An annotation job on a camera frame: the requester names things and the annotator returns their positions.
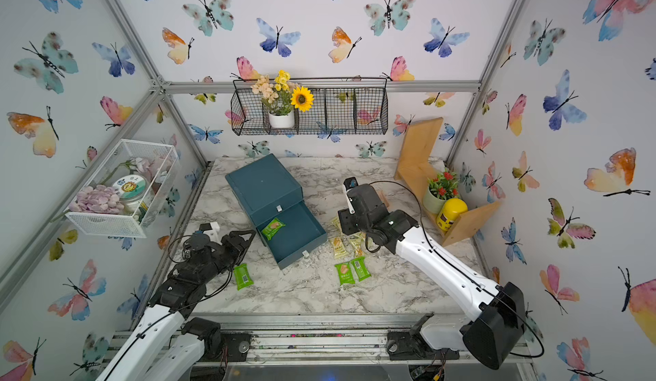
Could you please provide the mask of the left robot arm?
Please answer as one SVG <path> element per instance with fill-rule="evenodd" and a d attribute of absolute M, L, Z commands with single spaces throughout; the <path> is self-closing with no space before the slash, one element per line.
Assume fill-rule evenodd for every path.
<path fill-rule="evenodd" d="M 227 288 L 208 291 L 210 281 L 229 280 L 244 259 L 256 231 L 220 236 L 210 224 L 183 238 L 182 256 L 155 290 L 126 343 L 100 373 L 101 380 L 189 380 L 198 362 L 215 362 L 219 374 L 229 364 L 245 362 L 251 348 L 248 332 L 225 332 L 220 323 L 193 317 L 201 302 Z"/>

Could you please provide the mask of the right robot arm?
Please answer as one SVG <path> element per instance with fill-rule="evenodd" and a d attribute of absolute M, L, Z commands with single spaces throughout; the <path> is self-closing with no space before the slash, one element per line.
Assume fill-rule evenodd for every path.
<path fill-rule="evenodd" d="M 458 331 L 440 330 L 435 314 L 423 316 L 408 331 L 388 335 L 391 360 L 454 360 L 466 350 L 491 370 L 514 354 L 528 326 L 524 294 L 517 285 L 499 285 L 476 273 L 430 237 L 420 218 L 387 209 L 370 184 L 350 177 L 343 181 L 348 207 L 338 212 L 344 234 L 364 233 L 379 248 L 410 262 L 452 297 L 469 319 Z"/>

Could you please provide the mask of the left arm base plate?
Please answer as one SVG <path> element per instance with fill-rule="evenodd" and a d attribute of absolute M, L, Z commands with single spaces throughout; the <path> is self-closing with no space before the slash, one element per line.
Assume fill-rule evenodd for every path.
<path fill-rule="evenodd" d="M 218 331 L 204 342 L 204 362 L 246 362 L 252 335 L 247 332 Z"/>

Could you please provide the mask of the teal drawer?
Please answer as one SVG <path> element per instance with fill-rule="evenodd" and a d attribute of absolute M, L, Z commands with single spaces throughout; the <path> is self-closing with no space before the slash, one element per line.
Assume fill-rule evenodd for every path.
<path fill-rule="evenodd" d="M 274 220 L 283 226 L 269 239 L 264 229 Z M 263 244 L 270 250 L 280 270 L 304 258 L 324 244 L 327 232 L 314 217 L 306 203 L 300 202 L 277 213 L 257 227 Z"/>

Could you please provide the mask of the green cookie packet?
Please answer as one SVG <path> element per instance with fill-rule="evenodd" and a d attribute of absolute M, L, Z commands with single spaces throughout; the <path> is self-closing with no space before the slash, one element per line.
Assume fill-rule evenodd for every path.
<path fill-rule="evenodd" d="M 254 281 L 250 276 L 249 268 L 246 263 L 235 266 L 233 271 L 237 283 L 237 290 L 243 290 L 254 285 Z"/>
<path fill-rule="evenodd" d="M 350 261 L 350 265 L 355 271 L 355 275 L 359 282 L 371 277 L 371 274 L 366 266 L 365 257 L 360 256 Z"/>
<path fill-rule="evenodd" d="M 267 241 L 271 241 L 283 227 L 286 227 L 285 223 L 278 218 L 274 218 L 262 229 L 261 233 Z"/>
<path fill-rule="evenodd" d="M 339 285 L 352 285 L 355 283 L 354 275 L 348 262 L 335 265 L 338 274 Z"/>

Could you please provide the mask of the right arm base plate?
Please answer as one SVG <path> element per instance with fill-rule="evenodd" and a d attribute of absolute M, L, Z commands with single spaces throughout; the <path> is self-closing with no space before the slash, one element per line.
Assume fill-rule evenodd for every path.
<path fill-rule="evenodd" d="M 420 330 L 434 314 L 425 314 L 418 322 L 406 330 L 388 331 L 385 351 L 392 362 L 400 360 L 459 360 L 459 350 L 432 348 L 420 335 Z"/>

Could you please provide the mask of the yellow cookie packet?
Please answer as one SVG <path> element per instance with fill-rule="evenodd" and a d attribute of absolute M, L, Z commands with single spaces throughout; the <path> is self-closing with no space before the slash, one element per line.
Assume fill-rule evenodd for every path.
<path fill-rule="evenodd" d="M 341 237 L 333 237 L 330 239 L 330 243 L 333 248 L 334 258 L 336 260 L 341 260 L 348 257 L 349 253 L 346 250 Z"/>
<path fill-rule="evenodd" d="M 351 236 L 348 236 L 348 242 L 354 250 L 355 258 L 364 256 L 364 250 L 366 248 L 366 236 L 363 232 L 358 232 Z"/>
<path fill-rule="evenodd" d="M 331 223 L 334 225 L 334 227 L 336 227 L 336 229 L 338 229 L 338 230 L 340 230 L 340 231 L 342 230 L 341 223 L 340 223 L 338 217 L 333 218 L 333 219 L 331 220 Z"/>

